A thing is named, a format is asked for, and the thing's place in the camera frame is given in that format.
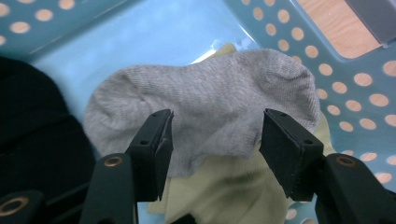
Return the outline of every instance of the laundry basket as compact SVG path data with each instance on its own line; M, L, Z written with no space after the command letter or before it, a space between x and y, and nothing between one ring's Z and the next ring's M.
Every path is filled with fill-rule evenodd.
M296 0L0 0L0 54L51 76L79 120L93 90L118 69L185 65L228 42L277 49L307 66L334 148L396 190L394 43L344 58ZM317 222L313 207L295 203L286 223ZM139 216L141 223L163 218L147 214L144 203Z

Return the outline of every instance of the light blue plastic basket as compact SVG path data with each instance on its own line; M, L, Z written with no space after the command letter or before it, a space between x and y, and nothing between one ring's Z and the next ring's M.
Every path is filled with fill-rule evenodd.
M287 21L279 20L279 10L287 11ZM294 28L304 33L301 40L292 36ZM79 120L93 90L118 69L185 65L227 42L238 50L270 48L298 57L316 76L334 148L357 158L375 153L366 164L388 178L385 188L396 190L396 75L383 69L396 61L394 43L345 59L294 0L271 6L259 0L0 0L0 54L51 76ZM318 55L308 55L308 46ZM323 75L321 66L331 69ZM356 75L372 83L359 83ZM146 206L139 204L141 223L161 223L163 216L148 215ZM294 204L290 214L296 215L286 223L316 221L313 207Z

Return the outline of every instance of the black plastic part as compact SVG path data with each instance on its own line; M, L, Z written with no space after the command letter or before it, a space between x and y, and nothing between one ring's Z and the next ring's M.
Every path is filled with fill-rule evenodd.
M396 39L395 0L346 0L381 44Z
M396 202L362 161L331 154L323 175L342 219L333 223L396 223Z
M138 202L154 202L163 196L173 151L172 118L169 109L150 115L125 152L132 159Z
M44 195L37 190L10 193L0 199L0 223L49 223L44 211Z
M116 153L99 160L79 223L138 223L132 179L128 155Z
M187 214L184 217L172 222L172 224L196 224L195 218L191 214Z
M52 224L78 223L89 185L86 183L47 201L46 211Z
M265 109L260 153L286 196L311 201L323 144L288 114Z

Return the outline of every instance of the sock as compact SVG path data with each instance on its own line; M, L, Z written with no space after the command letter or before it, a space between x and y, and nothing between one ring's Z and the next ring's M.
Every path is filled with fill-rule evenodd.
M120 70L94 92L84 129L102 156L124 152L147 116L165 108L175 112L168 176L191 175L208 154L249 158L265 108L311 132L319 118L312 74L283 53L258 49L183 67Z

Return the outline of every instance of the basket hole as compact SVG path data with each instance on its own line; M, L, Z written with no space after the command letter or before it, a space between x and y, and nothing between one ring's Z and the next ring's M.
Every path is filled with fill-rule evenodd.
M383 94L373 94L370 96L370 102L376 106L386 106L389 104L389 99Z
M283 51L289 50L289 43L288 43L288 41L286 41L284 39L279 40L277 42L277 46Z
M298 63L303 63L303 60L301 60L301 58L299 56L292 56L291 58L293 58Z
M18 0L18 2L20 3L24 3L24 4L31 4L33 3L35 0Z
M346 101L346 107L354 112L361 111L361 104L357 101L354 100L348 100Z
M342 83L342 82L334 82L332 84L332 89L335 92L338 92L340 94L346 93L347 92L347 86L346 84Z
M340 128L346 132L352 132L353 131L353 126L352 124L346 122L346 121L341 121L340 122Z
M374 130L376 129L376 124L374 121L370 120L370 119L361 119L359 121L359 123L361 124L361 127L367 129L367 130Z
M295 40L302 40L304 38L304 31L300 27L294 27L291 30L291 36L293 36Z
M24 21L16 21L12 23L9 28L16 34L24 34L30 30L30 25Z
M292 220L297 216L297 210L294 208L291 208L288 210L288 213L286 214L286 220Z
M264 0L264 2L268 7L271 7L274 5L275 0Z
M355 80L356 84L363 87L370 86L373 83L372 77L365 73L359 73L354 76L353 79Z
M396 61L389 61L383 66L385 74L391 77L396 77Z
M0 46L6 44L6 41L7 41L6 38L0 35Z
M250 4L250 0L242 0L242 3L247 6Z
M0 3L0 17L5 17L9 13L9 7L6 4Z
M316 58L319 55L319 51L317 47L310 45L305 48L305 54L310 58Z
M59 7L64 10L72 9L75 6L74 0L60 0Z
M385 173L385 172L376 173L375 177L381 184L386 184L392 179L392 175L390 173Z
M50 21L53 17L53 13L48 9L38 10L35 14L35 18L39 21Z
M264 13L262 12L262 9L259 7L255 7L253 9L253 16L256 20L260 21L264 17Z
M329 111L329 113L331 113L331 114L333 114L335 116L338 116L338 115L341 114L340 109L337 106L335 106L335 105L327 106L327 110Z
M385 117L385 121L387 122L388 125L396 127L396 115L387 115Z
M268 35L275 35L276 34L276 27L272 23L268 23L265 26L265 31Z
M332 74L332 67L326 63L323 63L319 66L319 72L323 76L330 76Z
M286 22L288 22L289 19L290 19L289 12L288 12L287 10L285 10L285 9L280 9L280 10L277 12L277 18L278 18L281 22L286 23Z
M362 161L373 161L376 158L376 153L375 152L367 152L361 155L361 160Z
M323 89L317 89L317 94L318 94L319 99L321 99L321 100L325 100L328 97L327 92Z
M315 220L312 218L305 219L301 224L316 224Z
M389 165L396 165L396 155L390 156L390 157L387 159L387 163L388 163Z
M345 155L348 155L348 156L352 156L353 155L353 151L350 150L350 149L349 150L345 150L342 153L345 154Z

